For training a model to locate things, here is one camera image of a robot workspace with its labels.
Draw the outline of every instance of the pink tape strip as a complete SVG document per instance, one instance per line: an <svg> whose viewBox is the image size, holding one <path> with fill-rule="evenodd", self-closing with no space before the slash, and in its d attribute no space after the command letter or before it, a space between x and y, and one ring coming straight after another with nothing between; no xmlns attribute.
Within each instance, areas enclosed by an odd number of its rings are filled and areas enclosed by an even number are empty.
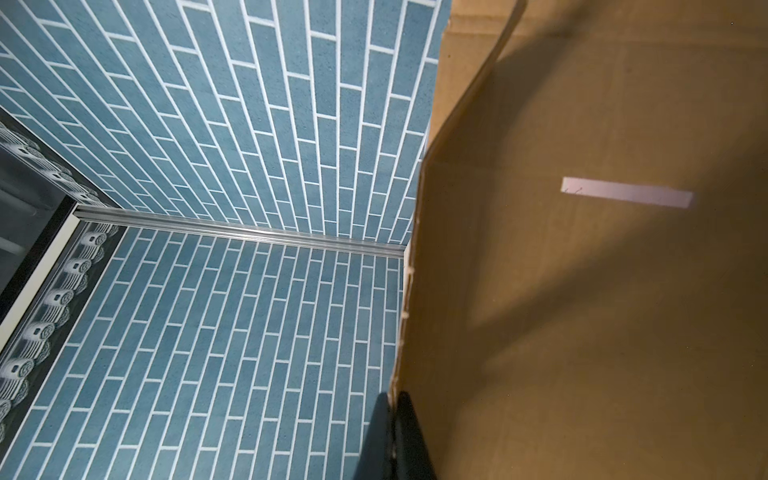
<svg viewBox="0 0 768 480"><path fill-rule="evenodd" d="M574 177L563 177L560 191L564 194L610 198L612 200L677 208L688 208L694 199L693 192L675 190L669 187L618 184L616 182Z"/></svg>

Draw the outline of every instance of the cardboard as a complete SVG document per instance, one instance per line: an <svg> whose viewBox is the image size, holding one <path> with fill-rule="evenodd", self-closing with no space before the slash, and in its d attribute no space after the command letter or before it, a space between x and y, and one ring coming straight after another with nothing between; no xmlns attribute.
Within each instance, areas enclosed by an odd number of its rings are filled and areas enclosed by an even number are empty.
<svg viewBox="0 0 768 480"><path fill-rule="evenodd" d="M391 393L441 480L768 478L768 4L523 10L454 1Z"/></svg>

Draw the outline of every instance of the cardboard edge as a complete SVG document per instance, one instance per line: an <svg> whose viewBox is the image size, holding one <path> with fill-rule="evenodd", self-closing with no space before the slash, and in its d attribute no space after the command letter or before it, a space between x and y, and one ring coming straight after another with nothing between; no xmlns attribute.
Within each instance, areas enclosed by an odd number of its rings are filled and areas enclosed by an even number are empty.
<svg viewBox="0 0 768 480"><path fill-rule="evenodd" d="M408 326L408 320L409 320L409 304L410 304L410 297L411 297L411 290L413 285L413 276L415 274L415 253L418 252L416 247L418 246L419 242L419 221L421 217L421 210L422 205L424 203L423 194L424 189L422 188L422 185L424 184L425 179L425 172L426 172L426 166L432 163L435 157L438 157L440 154L440 150L445 145L447 139L449 138L449 135L453 132L456 125L458 124L458 121L461 119L465 111L467 110L467 107L472 103L472 101L475 99L475 96L477 95L480 87L485 83L485 80L488 78L488 76L491 74L491 71L493 70L494 64L496 63L496 60L498 59L498 56L501 54L504 47L507 45L507 41L512 35L512 32L515 30L515 27L520 23L521 18L523 16L523 13L525 12L526 7L528 6L527 0L517 0L515 2L515 6L511 10L511 14L509 15L509 18L507 19L504 28L498 35L498 39L496 40L496 43L494 44L491 51L488 53L488 56L485 58L483 63L480 66L480 69L478 69L477 73L475 73L475 76L472 78L472 81L469 83L469 86L464 91L462 96L459 98L459 100L456 102L456 105L451 110L451 113L446 117L445 121L443 122L442 126L440 127L440 130L435 135L434 140L429 145L426 155L424 156L424 161L422 162L422 169L419 173L419 189L416 194L416 206L414 209L414 227L413 227L413 236L411 239L411 244L413 245L411 251L409 252L409 255L407 256L406 261L404 262L404 272L405 272L405 279L403 283L403 300L402 300L402 308L400 310L400 324L399 324L399 335L397 339L397 354L395 357L395 365L392 370L392 379L389 383L389 404L392 405L392 407L396 407L396 402L398 395L401 391L400 389L400 368L402 365L402 350L403 347L406 344L406 333L407 333L407 326Z"/></svg>

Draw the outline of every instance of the silver metal trim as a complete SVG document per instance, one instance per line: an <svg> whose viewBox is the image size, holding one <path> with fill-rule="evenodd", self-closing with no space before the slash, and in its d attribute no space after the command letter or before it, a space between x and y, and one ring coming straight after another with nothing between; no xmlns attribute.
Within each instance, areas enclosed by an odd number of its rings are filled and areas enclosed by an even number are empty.
<svg viewBox="0 0 768 480"><path fill-rule="evenodd" d="M314 233L298 233L235 223L146 214L112 207L78 205L74 215L89 222L113 223L126 227L154 228L179 233L196 233L215 237L235 238L252 242L280 243L294 247L322 248L342 252L364 253L381 257L402 258L405 245L377 243L367 240L328 237Z"/></svg>

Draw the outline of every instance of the blue tile wall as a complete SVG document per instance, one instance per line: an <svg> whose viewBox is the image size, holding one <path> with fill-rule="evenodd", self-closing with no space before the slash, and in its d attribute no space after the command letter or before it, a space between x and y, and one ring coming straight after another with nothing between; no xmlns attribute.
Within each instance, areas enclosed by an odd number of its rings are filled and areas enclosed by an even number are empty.
<svg viewBox="0 0 768 480"><path fill-rule="evenodd" d="M407 243L449 10L6 0L0 106L124 208Z"/></svg>
<svg viewBox="0 0 768 480"><path fill-rule="evenodd" d="M128 229L108 269L0 478L351 478L401 260Z"/></svg>

